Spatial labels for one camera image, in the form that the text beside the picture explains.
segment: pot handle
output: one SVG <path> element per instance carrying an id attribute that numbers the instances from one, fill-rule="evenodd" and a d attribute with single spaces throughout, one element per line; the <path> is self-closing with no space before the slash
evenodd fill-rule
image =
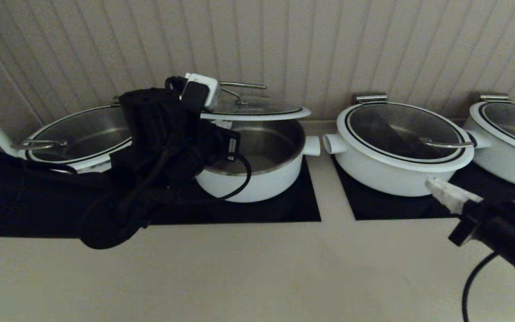
<path id="1" fill-rule="evenodd" d="M 321 155 L 321 144 L 318 136 L 306 136 L 305 146 L 303 147 L 303 155 L 313 155 L 318 157 Z"/>
<path id="2" fill-rule="evenodd" d="M 340 134 L 324 134 L 323 145 L 329 154 L 343 153 L 349 145 Z"/>
<path id="3" fill-rule="evenodd" d="M 476 143 L 474 149 L 487 148 L 492 145 L 492 142 L 485 135 L 480 134 L 475 130 L 466 130 L 472 141 Z"/>

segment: black mat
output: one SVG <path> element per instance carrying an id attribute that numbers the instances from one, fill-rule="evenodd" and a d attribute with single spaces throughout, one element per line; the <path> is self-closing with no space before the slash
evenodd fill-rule
<path id="1" fill-rule="evenodd" d="M 350 177 L 331 156 L 356 220 L 451 218 L 432 196 L 404 197 L 385 194 Z M 488 173 L 475 163 L 456 171 L 449 181 L 486 200 L 514 200 L 515 185 Z"/>
<path id="2" fill-rule="evenodd" d="M 182 194 L 189 199 L 212 198 L 193 183 Z M 264 222 L 319 222 L 321 216 L 313 192 L 307 162 L 303 158 L 301 173 L 295 183 L 271 199 L 235 203 L 219 202 L 203 205 L 163 206 L 156 212 L 152 225 L 225 224 Z"/>

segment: cooking pot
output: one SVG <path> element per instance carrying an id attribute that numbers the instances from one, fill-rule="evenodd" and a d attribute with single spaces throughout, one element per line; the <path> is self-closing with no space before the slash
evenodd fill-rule
<path id="1" fill-rule="evenodd" d="M 66 116 L 13 147 L 24 159 L 69 165 L 87 173 L 110 169 L 109 153 L 130 144 L 122 109 L 113 104 Z"/>
<path id="2" fill-rule="evenodd" d="M 515 184 L 515 103 L 506 94 L 482 94 L 464 129 L 477 141 L 474 162 Z"/>
<path id="3" fill-rule="evenodd" d="M 319 138 L 305 136 L 295 120 L 309 114 L 302 106 L 276 104 L 262 97 L 221 100 L 216 110 L 202 113 L 202 118 L 219 120 L 221 126 L 241 133 L 240 153 L 252 167 L 249 184 L 227 201 L 266 200 L 295 182 L 303 155 L 321 154 Z M 206 192 L 221 197 L 241 186 L 245 178 L 241 162 L 219 161 L 206 167 L 196 180 Z"/>
<path id="4" fill-rule="evenodd" d="M 356 96 L 358 104 L 337 118 L 337 134 L 323 136 L 325 149 L 364 185 L 399 196 L 431 194 L 427 177 L 448 181 L 474 156 L 468 134 L 443 116 L 386 94 Z"/>

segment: countertop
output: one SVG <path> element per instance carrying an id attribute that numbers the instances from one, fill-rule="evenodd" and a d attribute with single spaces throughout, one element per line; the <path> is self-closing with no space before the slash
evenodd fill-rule
<path id="1" fill-rule="evenodd" d="M 355 221 L 329 155 L 307 162 L 322 222 L 151 226 L 101 251 L 0 238 L 0 321 L 461 320 L 462 287 L 488 247 L 449 242 L 453 218 Z M 515 321 L 503 259 L 474 281 L 469 313 Z"/>

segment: lid hinge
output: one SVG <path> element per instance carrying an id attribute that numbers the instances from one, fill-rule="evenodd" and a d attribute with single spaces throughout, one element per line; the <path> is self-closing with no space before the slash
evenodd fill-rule
<path id="1" fill-rule="evenodd" d="M 485 102 L 510 102 L 510 98 L 506 93 L 480 94 L 479 100 Z"/>
<path id="2" fill-rule="evenodd" d="M 354 94 L 352 104 L 368 104 L 376 102 L 388 102 L 386 93 L 359 93 Z"/>

